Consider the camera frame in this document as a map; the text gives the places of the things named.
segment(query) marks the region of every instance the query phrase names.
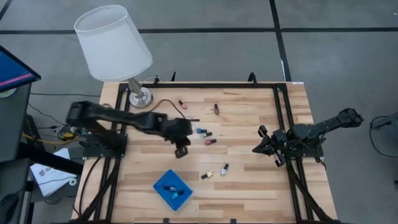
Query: black cable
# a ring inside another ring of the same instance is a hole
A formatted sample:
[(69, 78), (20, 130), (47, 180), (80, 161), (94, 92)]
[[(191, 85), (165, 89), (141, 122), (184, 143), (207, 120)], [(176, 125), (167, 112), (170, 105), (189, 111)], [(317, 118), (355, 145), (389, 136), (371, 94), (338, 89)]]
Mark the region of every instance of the black cable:
[(58, 137), (56, 137), (56, 136), (54, 136), (54, 135), (51, 135), (51, 134), (39, 133), (39, 135), (41, 135), (41, 136), (53, 137), (53, 138), (58, 138)]
[(42, 184), (47, 184), (47, 183), (54, 182), (54, 181), (66, 180), (66, 179), (69, 179), (69, 178), (75, 178), (75, 177), (66, 177), (66, 178), (64, 178), (64, 179), (59, 179), (59, 180), (50, 180), (50, 181), (47, 181), (47, 182), (41, 183), (41, 184), (39, 184), (39, 185), (42, 185)]
[(331, 127), (333, 127), (333, 125), (335, 125), (337, 122), (339, 122), (339, 119), (336, 119), (336, 121), (333, 122), (333, 124), (332, 124), (331, 126), (329, 126), (329, 128), (326, 129), (326, 131), (321, 135), (321, 138), (319, 139), (319, 143), (318, 143), (317, 149), (315, 150), (315, 158), (321, 160), (321, 159), (319, 158), (319, 156), (318, 156), (318, 149), (319, 149), (319, 147), (321, 146), (322, 139), (325, 137), (325, 134), (331, 129)]
[(36, 127), (37, 129), (55, 129), (55, 128), (59, 128), (59, 127), (61, 127), (61, 126), (63, 126), (63, 124), (61, 124), (61, 125), (53, 125), (53, 126), (49, 126), (49, 127)]
[(73, 211), (75, 211), (76, 214), (77, 214), (77, 216), (79, 217), (79, 216), (80, 216), (80, 213), (76, 210), (75, 204), (72, 205), (72, 208), (73, 208)]
[(181, 113), (181, 111), (174, 105), (174, 103), (173, 103), (171, 100), (167, 100), (167, 99), (160, 100), (152, 109), (150, 109), (150, 110), (148, 111), (148, 113), (154, 111), (156, 108), (159, 107), (159, 105), (160, 105), (162, 102), (165, 102), (165, 101), (168, 101), (169, 103), (171, 103), (171, 104), (173, 105), (174, 109), (176, 109), (176, 110), (180, 113), (180, 115), (185, 119), (184, 114)]
[(45, 202), (47, 205), (55, 205), (55, 204), (57, 204), (59, 201), (61, 201), (61, 197), (58, 198), (58, 200), (55, 201), (55, 202), (48, 202), (48, 201), (44, 200), (44, 202)]
[(97, 164), (98, 161), (100, 161), (101, 157), (97, 158), (97, 160), (95, 160), (94, 164), (91, 166), (90, 170), (87, 173), (86, 179), (85, 179), (85, 183), (83, 184), (83, 187), (81, 188), (81, 194), (80, 194), (80, 201), (79, 201), (79, 213), (81, 214), (81, 203), (83, 201), (83, 194), (85, 192), (85, 188), (86, 188), (86, 184), (87, 184), (87, 180), (90, 177), (91, 172), (93, 171), (95, 165)]
[(56, 122), (58, 122), (58, 123), (64, 125), (63, 122), (61, 122), (61, 121), (55, 119), (53, 116), (50, 116), (50, 115), (48, 115), (48, 114), (43, 114), (39, 109), (35, 108), (35, 107), (32, 106), (30, 103), (28, 103), (28, 105), (29, 105), (33, 110), (36, 110), (37, 112), (39, 112), (41, 115), (46, 116), (46, 117), (48, 117), (48, 118), (51, 118), (51, 119), (53, 119), (54, 121), (56, 121)]
[(87, 95), (80, 93), (30, 93), (31, 95), (44, 95), (44, 96), (90, 96), (90, 97), (100, 97), (101, 95)]
[(15, 192), (14, 194), (18, 194), (20, 191), (23, 191), (23, 190), (25, 190), (25, 187), (24, 188), (22, 188), (22, 189), (19, 189), (17, 192)]
[(373, 122), (374, 122), (376, 119), (378, 119), (378, 118), (386, 118), (386, 117), (387, 117), (387, 116), (377, 116), (377, 117), (373, 118), (373, 120), (371, 121), (370, 127), (369, 127), (369, 138), (371, 139), (371, 143), (372, 143), (372, 146), (373, 146), (374, 150), (376, 150), (376, 152), (378, 152), (380, 155), (383, 155), (383, 156), (386, 156), (386, 157), (390, 157), (390, 158), (398, 158), (398, 156), (390, 156), (390, 155), (387, 155), (387, 154), (382, 153), (382, 152), (381, 152), (380, 150), (378, 150), (377, 147), (374, 145), (374, 142), (373, 142), (373, 139), (372, 139), (372, 125), (373, 125)]
[[(290, 142), (299, 143), (299, 144), (303, 145), (304, 147), (306, 147), (307, 149), (312, 150), (312, 148), (310, 148), (310, 146), (304, 144), (304, 143), (301, 142), (301, 141), (298, 141), (298, 140), (290, 140), (290, 141), (286, 142), (286, 144), (289, 144)], [(303, 153), (303, 148), (301, 148), (301, 157), (303, 157), (303, 155), (304, 155), (304, 153)]]

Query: white lampshade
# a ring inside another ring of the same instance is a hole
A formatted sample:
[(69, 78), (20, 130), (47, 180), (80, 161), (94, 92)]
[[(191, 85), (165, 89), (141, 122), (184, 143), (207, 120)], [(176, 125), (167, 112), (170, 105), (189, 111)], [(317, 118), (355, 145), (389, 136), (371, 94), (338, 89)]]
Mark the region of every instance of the white lampshade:
[(75, 23), (91, 75), (103, 82), (135, 77), (152, 64), (152, 55), (126, 8), (102, 6)]

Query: table lamp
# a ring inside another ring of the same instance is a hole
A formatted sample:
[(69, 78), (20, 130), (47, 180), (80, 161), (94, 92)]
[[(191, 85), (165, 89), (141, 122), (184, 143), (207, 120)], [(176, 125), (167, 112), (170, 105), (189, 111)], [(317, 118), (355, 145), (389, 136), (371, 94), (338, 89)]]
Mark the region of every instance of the table lamp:
[(128, 80), (133, 107), (149, 106), (152, 94), (134, 77), (152, 64), (152, 55), (126, 8), (111, 5), (93, 9), (76, 21), (75, 31), (91, 75), (102, 82)]

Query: yellow cable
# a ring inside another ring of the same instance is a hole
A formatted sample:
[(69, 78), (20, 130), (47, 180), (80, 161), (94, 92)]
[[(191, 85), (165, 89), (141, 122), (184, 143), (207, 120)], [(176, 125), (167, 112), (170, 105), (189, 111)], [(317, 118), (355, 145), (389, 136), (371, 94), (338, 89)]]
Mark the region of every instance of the yellow cable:
[[(27, 134), (25, 134), (25, 133), (22, 133), (22, 135), (23, 135), (25, 138), (33, 139), (32, 136), (29, 136), (29, 135), (27, 135)], [(39, 142), (42, 142), (42, 143), (47, 143), (47, 144), (68, 144), (68, 143), (73, 142), (74, 140), (78, 139), (79, 137), (80, 137), (80, 136), (77, 136), (77, 137), (75, 137), (74, 139), (67, 140), (67, 141), (64, 141), (64, 142), (53, 142), (53, 141), (46, 141), (46, 140), (41, 140), (41, 139), (36, 139), (36, 141), (39, 141)]]

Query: small bottle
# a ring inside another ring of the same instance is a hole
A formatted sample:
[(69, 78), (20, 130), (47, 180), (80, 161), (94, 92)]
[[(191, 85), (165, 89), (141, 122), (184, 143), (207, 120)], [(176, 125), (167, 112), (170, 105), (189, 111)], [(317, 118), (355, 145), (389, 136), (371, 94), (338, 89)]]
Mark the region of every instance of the small bottle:
[(211, 144), (213, 144), (213, 143), (216, 143), (216, 142), (217, 142), (217, 139), (206, 140), (206, 141), (205, 141), (205, 145), (206, 145), (206, 146), (209, 146), (209, 145), (211, 145)]
[(197, 128), (197, 133), (198, 133), (198, 134), (200, 134), (200, 133), (207, 133), (207, 130), (206, 130), (206, 129)]
[(212, 136), (213, 135), (213, 133), (204, 133), (204, 134), (201, 134), (200, 135), (200, 138), (206, 138), (206, 137), (208, 137), (208, 136)]
[(172, 199), (177, 198), (178, 196), (184, 194), (184, 190), (179, 190), (178, 192), (175, 192), (172, 196)]
[(169, 191), (177, 191), (177, 189), (173, 186), (164, 186), (163, 189), (169, 190)]
[(213, 175), (214, 175), (214, 173), (213, 173), (213, 171), (211, 170), (211, 171), (207, 172), (205, 175), (202, 175), (200, 178), (203, 180), (203, 179), (205, 179), (205, 178), (210, 178), (210, 177), (212, 177)]
[(186, 110), (188, 107), (186, 106), (186, 104), (184, 102), (182, 102), (181, 100), (178, 101), (178, 103), (180, 104), (181, 108)]
[(220, 110), (218, 109), (218, 105), (217, 105), (217, 104), (214, 105), (214, 113), (215, 113), (216, 115), (219, 115), (219, 114), (220, 114)]
[(221, 175), (225, 175), (226, 174), (226, 170), (228, 169), (229, 164), (225, 164), (224, 168), (221, 170)]

